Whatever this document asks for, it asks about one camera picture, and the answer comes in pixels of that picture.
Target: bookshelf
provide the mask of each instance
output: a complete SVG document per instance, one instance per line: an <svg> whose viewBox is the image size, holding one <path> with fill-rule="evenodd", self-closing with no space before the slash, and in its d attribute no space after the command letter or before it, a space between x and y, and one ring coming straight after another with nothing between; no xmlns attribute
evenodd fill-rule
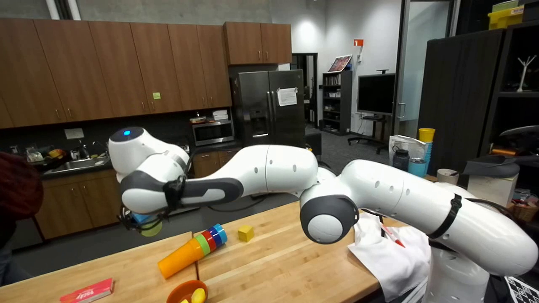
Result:
<svg viewBox="0 0 539 303"><path fill-rule="evenodd" d="M322 74L320 129L338 136L350 132L352 71Z"/></svg>

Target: stainless steel refrigerator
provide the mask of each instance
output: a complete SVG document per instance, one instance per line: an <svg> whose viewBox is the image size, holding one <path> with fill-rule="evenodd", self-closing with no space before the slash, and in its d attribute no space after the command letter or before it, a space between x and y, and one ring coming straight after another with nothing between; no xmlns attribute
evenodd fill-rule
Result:
<svg viewBox="0 0 539 303"><path fill-rule="evenodd" d="M231 80L235 131L244 146L305 147L303 71L238 73ZM295 104L280 104L277 92L285 88L297 88Z"/></svg>

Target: microwave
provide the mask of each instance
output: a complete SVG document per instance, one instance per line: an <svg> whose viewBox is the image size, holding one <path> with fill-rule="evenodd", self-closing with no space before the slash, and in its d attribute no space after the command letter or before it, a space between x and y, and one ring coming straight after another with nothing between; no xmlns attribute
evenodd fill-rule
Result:
<svg viewBox="0 0 539 303"><path fill-rule="evenodd" d="M234 140L234 126L230 120L194 124L192 127L195 146Z"/></svg>

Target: monitor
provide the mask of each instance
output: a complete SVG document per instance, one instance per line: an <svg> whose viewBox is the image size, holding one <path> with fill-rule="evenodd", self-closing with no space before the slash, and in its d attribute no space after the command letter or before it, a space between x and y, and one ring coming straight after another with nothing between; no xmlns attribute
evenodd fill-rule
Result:
<svg viewBox="0 0 539 303"><path fill-rule="evenodd" d="M391 115L395 74L359 76L357 85L357 111Z"/></svg>

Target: doorway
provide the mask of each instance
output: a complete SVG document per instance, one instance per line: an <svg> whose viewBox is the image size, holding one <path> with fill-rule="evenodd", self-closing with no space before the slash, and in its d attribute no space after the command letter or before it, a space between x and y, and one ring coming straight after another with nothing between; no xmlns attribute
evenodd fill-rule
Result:
<svg viewBox="0 0 539 303"><path fill-rule="evenodd" d="M305 124L316 128L318 122L318 53L292 53L291 70L303 70Z"/></svg>
<svg viewBox="0 0 539 303"><path fill-rule="evenodd" d="M458 0L403 0L392 134L415 138L427 42L453 36Z"/></svg>

